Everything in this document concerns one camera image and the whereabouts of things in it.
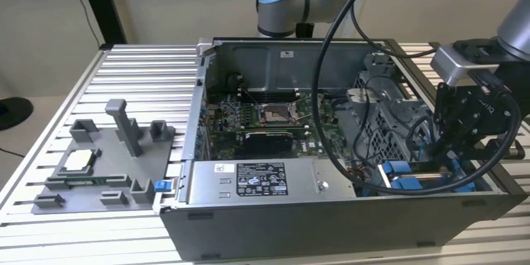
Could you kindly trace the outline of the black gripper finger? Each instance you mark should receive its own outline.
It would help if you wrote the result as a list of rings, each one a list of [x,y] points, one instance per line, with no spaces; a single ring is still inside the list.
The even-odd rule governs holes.
[[[438,135],[439,138],[433,146],[433,156],[441,157],[447,144],[447,135],[449,135],[449,109],[451,108],[451,100],[454,96],[454,87],[449,86],[446,83],[438,84],[437,89],[437,98],[435,98],[435,112],[434,112],[434,121],[438,127]]]
[[[478,142],[479,129],[477,124],[471,122],[455,122],[451,127],[450,145],[457,158],[466,155],[473,150]]]

